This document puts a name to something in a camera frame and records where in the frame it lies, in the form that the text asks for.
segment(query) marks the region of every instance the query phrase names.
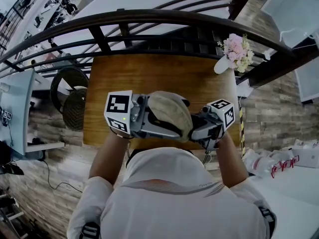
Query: wooden floor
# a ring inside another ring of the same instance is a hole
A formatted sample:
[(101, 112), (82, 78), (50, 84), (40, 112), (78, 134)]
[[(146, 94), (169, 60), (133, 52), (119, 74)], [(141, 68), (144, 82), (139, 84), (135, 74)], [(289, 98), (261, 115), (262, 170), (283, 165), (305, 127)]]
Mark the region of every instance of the wooden floor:
[(275, 22), (268, 14), (260, 10), (264, 2), (265, 0), (248, 0), (235, 22), (251, 27), (269, 40), (279, 41), (280, 32)]
[[(295, 139), (319, 138), (319, 105), (302, 106), (294, 73), (289, 73), (255, 89), (241, 100), (244, 114), (246, 146), (274, 149), (288, 146)], [(63, 140), (65, 148), (48, 151), (50, 182), (56, 186), (67, 182), (83, 190), (97, 149), (82, 144), (83, 133), (68, 130), (62, 116), (47, 102), (41, 110), (30, 112), (29, 133), (42, 139)], [(196, 153), (203, 159), (202, 152)], [(220, 178), (218, 163), (211, 173)], [(10, 186), (9, 193), (19, 202), (29, 218), (54, 239), (65, 238), (69, 218), (81, 193), (62, 185), (52, 190), (47, 183), (48, 171), (40, 161), (18, 161), (24, 176), (2, 175), (1, 188)], [(116, 186), (123, 178), (122, 169)]]

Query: wire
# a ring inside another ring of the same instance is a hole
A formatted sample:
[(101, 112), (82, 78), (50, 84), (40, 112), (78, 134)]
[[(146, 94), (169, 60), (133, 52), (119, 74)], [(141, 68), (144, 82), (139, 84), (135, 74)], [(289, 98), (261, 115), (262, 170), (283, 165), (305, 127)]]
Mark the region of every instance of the wire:
[(130, 143), (131, 142), (129, 142), (128, 145), (126, 146), (126, 154), (127, 154), (128, 158), (130, 158)]
[(315, 45), (317, 45), (317, 44), (315, 43), (315, 44), (311, 44), (311, 45), (301, 46), (301, 47), (293, 48), (293, 50), (301, 49), (301, 48), (305, 48), (305, 47), (310, 47), (310, 46), (315, 46)]
[(111, 127), (110, 127), (110, 130), (111, 130), (114, 134), (116, 134), (117, 136), (119, 136), (120, 138), (123, 138), (123, 139), (133, 139), (133, 138), (134, 138), (134, 137), (125, 137), (125, 136), (121, 136), (121, 135), (119, 135), (119, 134), (115, 133)]
[(66, 183), (66, 182), (61, 182), (58, 186), (56, 186), (56, 188), (53, 188), (53, 187), (51, 186), (51, 184), (50, 184), (50, 181), (49, 181), (49, 179), (50, 179), (50, 169), (49, 169), (49, 165), (48, 165), (48, 163), (45, 162), (44, 160), (43, 160), (42, 162), (44, 162), (44, 163), (46, 164), (46, 166), (48, 167), (48, 184), (49, 184), (49, 186), (51, 187), (51, 189), (56, 190), (61, 184), (66, 184), (66, 185), (69, 185), (70, 187), (72, 187), (73, 189), (77, 190), (78, 192), (83, 193), (81, 190), (78, 190), (78, 189), (74, 188), (71, 184)]
[(209, 155), (210, 153), (211, 153), (211, 151), (207, 151), (207, 150), (205, 151), (205, 154), (206, 154), (206, 155), (205, 155), (204, 160), (203, 160), (203, 165), (205, 164), (205, 162), (206, 162), (206, 160), (207, 160), (207, 157), (208, 157), (208, 155)]
[(10, 133), (10, 138), (11, 138), (10, 147), (12, 148), (14, 146), (14, 144), (13, 144), (13, 140), (12, 140), (12, 136), (11, 136), (10, 123), (8, 123), (8, 127), (9, 127), (9, 133)]

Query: black chair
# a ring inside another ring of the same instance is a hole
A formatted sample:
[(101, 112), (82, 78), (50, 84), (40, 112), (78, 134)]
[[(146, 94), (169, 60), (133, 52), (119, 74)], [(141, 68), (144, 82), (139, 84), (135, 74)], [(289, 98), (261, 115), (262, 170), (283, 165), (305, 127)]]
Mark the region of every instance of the black chair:
[[(66, 98), (64, 105), (58, 98), (58, 87), (61, 80), (72, 88), (70, 95)], [(89, 78), (80, 69), (68, 66), (60, 70), (51, 83), (50, 97), (54, 107), (62, 114), (65, 125), (72, 131), (83, 130), (84, 109), (86, 99), (86, 89), (76, 89), (75, 87), (87, 88)]]

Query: railing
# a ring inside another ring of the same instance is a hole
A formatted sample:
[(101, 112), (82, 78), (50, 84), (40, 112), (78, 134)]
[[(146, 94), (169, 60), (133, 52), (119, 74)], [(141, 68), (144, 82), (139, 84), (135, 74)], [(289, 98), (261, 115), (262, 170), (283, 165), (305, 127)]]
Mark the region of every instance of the railing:
[[(216, 10), (216, 9), (220, 9), (220, 8), (228, 8), (229, 11), (229, 17), (228, 19), (230, 20), (234, 20), (238, 14), (240, 13), (240, 11), (242, 10), (242, 8), (245, 6), (246, 2), (248, 0), (198, 0), (198, 1), (193, 1), (193, 2), (189, 2), (192, 0), (173, 0), (164, 4), (161, 4), (153, 9), (172, 9), (172, 10), (182, 10), (182, 11), (190, 11), (190, 12), (204, 12), (204, 11), (212, 11), (212, 10)], [(181, 4), (184, 2), (188, 2), (187, 4), (184, 5), (179, 5), (176, 7), (171, 8), (174, 5), (177, 4)], [(206, 6), (206, 4), (208, 3), (218, 3), (215, 5), (211, 5), (211, 6)], [(134, 26), (128, 27), (127, 31), (129, 31), (130, 33), (137, 35), (140, 34), (148, 29), (151, 29), (153, 27), (156, 27), (158, 25), (160, 25), (160, 23), (154, 23), (151, 25), (147, 25), (144, 26), (144, 23), (139, 23), (139, 24), (135, 24)], [(115, 27), (114, 29), (112, 29), (110, 32), (108, 32), (106, 35), (104, 35), (105, 37), (110, 37), (110, 36), (121, 36), (122, 35), (122, 29), (120, 29), (120, 27)], [(112, 44), (110, 44), (110, 47), (113, 47), (115, 45), (117, 45), (119, 42), (114, 42)], [(99, 50), (99, 47), (97, 47), (96, 45), (90, 45), (89, 47), (87, 47), (83, 53), (85, 52), (95, 52)], [(86, 63), (87, 61), (91, 60), (92, 58), (83, 58), (80, 59), (79, 62), (81, 63)]]
[(17, 0), (0, 22), (0, 56), (6, 51), (11, 36), (35, 1)]
[[(238, 35), (247, 34), (248, 39), (262, 45), (265, 45), (269, 48), (272, 48), (277, 51), (279, 56), (285, 58), (294, 58), (294, 52), (285, 46), (282, 43), (270, 41), (260, 34), (256, 33), (253, 29), (237, 24), (228, 19), (221, 19), (217, 17), (212, 17), (208, 15), (193, 13), (193, 12), (185, 12), (185, 11), (176, 11), (176, 10), (161, 10), (161, 9), (149, 9), (149, 10), (121, 10), (114, 12), (107, 12), (102, 14), (96, 14), (84, 18), (75, 19), (69, 21), (67, 23), (55, 26), (46, 31), (43, 31), (21, 44), (17, 45), (15, 48), (8, 51), (2, 57), (0, 57), (0, 64), (5, 63), (7, 66), (1, 70), (2, 76), (7, 76), (16, 72), (21, 72), (30, 68), (37, 68), (43, 65), (52, 65), (61, 61), (71, 61), (79, 68), (83, 69), (86, 73), (89, 73), (89, 69), (85, 69), (85, 67), (92, 66), (92, 62), (90, 63), (77, 63), (76, 59), (86, 58), (86, 57), (97, 57), (97, 56), (105, 56), (105, 55), (115, 55), (115, 54), (171, 54), (171, 55), (185, 55), (185, 56), (196, 56), (196, 57), (207, 57), (212, 59), (219, 59), (221, 56), (217, 54), (207, 54), (202, 52), (189, 51), (187, 49), (180, 50), (174, 49), (173, 45), (171, 49), (152, 49), (149, 46), (143, 47), (143, 43), (139, 43), (137, 46), (131, 45), (132, 41), (140, 40), (143, 42), (147, 41), (168, 41), (171, 44), (173, 43), (190, 43), (196, 45), (208, 45), (211, 47), (216, 47), (217, 42), (210, 39), (205, 38), (188, 38), (188, 37), (176, 37), (174, 35), (131, 35), (128, 31), (122, 31), (123, 35), (121, 36), (111, 36), (104, 37), (104, 34), (101, 30), (101, 26), (106, 25), (118, 25), (120, 29), (127, 29), (128, 24), (131, 23), (165, 23), (165, 24), (179, 24), (183, 26), (191, 26), (196, 29), (202, 29), (208, 32), (218, 31), (223, 33), (224, 35), (228, 35), (230, 33), (236, 33)], [(32, 47), (38, 43), (41, 43), (49, 38), (54, 38), (59, 35), (63, 35), (70, 32), (75, 32), (82, 29), (88, 29), (93, 39), (87, 39), (82, 41), (76, 41), (72, 43), (67, 43), (64, 45), (60, 45), (57, 47), (49, 48), (38, 53), (29, 55), (17, 61), (12, 59), (19, 52)], [(109, 43), (110, 42), (124, 42), (128, 48), (120, 49), (120, 50), (111, 50)], [(53, 59), (49, 59), (46, 61), (41, 61), (38, 63), (34, 63), (32, 65), (24, 66), (23, 62), (26, 60), (30, 60), (37, 56), (51, 53), (58, 50), (63, 50), (66, 48), (72, 48), (77, 46), (89, 45), (89, 44), (97, 44), (101, 51), (90, 52), (90, 53), (82, 53), (76, 55), (66, 55), (64, 57), (57, 57)], [(255, 56), (264, 58), (263, 54), (256, 52)], [(42, 68), (37, 70), (37, 73), (49, 73), (57, 72), (64, 68), (65, 65), (53, 66), (49, 68)]]

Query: desk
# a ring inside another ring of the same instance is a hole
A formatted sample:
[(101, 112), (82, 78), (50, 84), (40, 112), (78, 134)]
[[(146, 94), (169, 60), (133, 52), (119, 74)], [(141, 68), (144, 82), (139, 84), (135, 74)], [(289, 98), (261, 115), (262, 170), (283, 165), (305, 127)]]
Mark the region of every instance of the desk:
[(35, 73), (34, 70), (6, 76), (1, 78), (0, 82), (10, 85), (9, 92), (0, 93), (0, 106), (12, 114), (9, 126), (5, 127), (2, 123), (0, 124), (0, 140), (9, 145), (11, 143), (11, 132), (12, 149), (22, 155), (25, 155), (26, 152), (64, 147), (65, 143), (63, 142), (27, 146), (26, 137), (32, 91), (48, 90), (50, 89), (50, 83)]
[(46, 11), (46, 12), (41, 14), (41, 17), (43, 17), (43, 20), (41, 21), (41, 24), (38, 27), (38, 29), (40, 31), (44, 31), (45, 30), (46, 26), (48, 25), (49, 21), (51, 20), (51, 18), (53, 17), (54, 13), (59, 8), (59, 6), (60, 6), (60, 4), (56, 4), (50, 10), (48, 10), (48, 11)]
[[(156, 90), (177, 93), (190, 101), (189, 110), (197, 113), (207, 103), (226, 99), (234, 103), (236, 122), (228, 130), (239, 146), (239, 112), (234, 72), (214, 73), (217, 60), (173, 55), (114, 55), (95, 57), (91, 70), (84, 113), (84, 144), (100, 146), (109, 132), (103, 112), (109, 92), (133, 90), (149, 94)], [(163, 139), (134, 139), (131, 148), (173, 146), (201, 149), (193, 142)]]

